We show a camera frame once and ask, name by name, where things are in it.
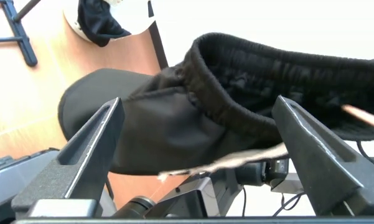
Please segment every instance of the white surface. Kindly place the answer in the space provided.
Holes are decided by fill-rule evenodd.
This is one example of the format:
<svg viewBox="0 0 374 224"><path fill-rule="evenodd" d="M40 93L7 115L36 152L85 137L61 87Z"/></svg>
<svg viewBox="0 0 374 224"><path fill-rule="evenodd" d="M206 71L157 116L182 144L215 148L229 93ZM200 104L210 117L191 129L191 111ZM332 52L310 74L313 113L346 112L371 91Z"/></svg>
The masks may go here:
<svg viewBox="0 0 374 224"><path fill-rule="evenodd" d="M152 0L152 6L169 66L181 62L192 41L208 32L283 50L374 58L374 1ZM374 142L363 147L374 156ZM281 194L271 193L269 187L246 187L246 191L246 216L272 215L280 206ZM242 205L241 192L228 215L240 216ZM280 213L313 214L307 197L295 209Z"/></svg>

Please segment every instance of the orange floor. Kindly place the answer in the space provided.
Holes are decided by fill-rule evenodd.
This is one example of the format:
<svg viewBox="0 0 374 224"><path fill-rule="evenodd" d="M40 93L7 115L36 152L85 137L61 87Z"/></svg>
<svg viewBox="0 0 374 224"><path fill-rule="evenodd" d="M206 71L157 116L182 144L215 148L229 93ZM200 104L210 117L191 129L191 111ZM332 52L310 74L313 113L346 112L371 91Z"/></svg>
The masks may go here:
<svg viewBox="0 0 374 224"><path fill-rule="evenodd" d="M22 23L39 61L29 68L17 44L0 44L0 157L14 158L66 143L57 121L57 105L74 81L99 68L153 75L159 71L149 32L103 48L79 38L62 14L64 0L43 0ZM27 0L16 0L19 11ZM0 6L0 37L12 35ZM135 195L159 200L184 177L163 184L156 177L110 174L115 202Z"/></svg>

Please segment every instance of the stand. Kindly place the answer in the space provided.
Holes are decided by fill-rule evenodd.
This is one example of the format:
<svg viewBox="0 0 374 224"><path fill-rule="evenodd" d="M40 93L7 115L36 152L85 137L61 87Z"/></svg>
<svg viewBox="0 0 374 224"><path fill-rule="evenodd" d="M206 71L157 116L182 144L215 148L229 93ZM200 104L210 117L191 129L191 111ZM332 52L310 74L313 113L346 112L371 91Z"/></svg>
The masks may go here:
<svg viewBox="0 0 374 224"><path fill-rule="evenodd" d="M21 19L39 3L40 0L30 0L22 9L17 13L13 0L0 0L0 4L8 23L14 33L13 37L0 37L0 42L13 42L18 43L19 48L24 56L25 62L28 66L34 67L37 65L37 58L33 52L32 46L26 36L25 30L21 24Z"/></svg>

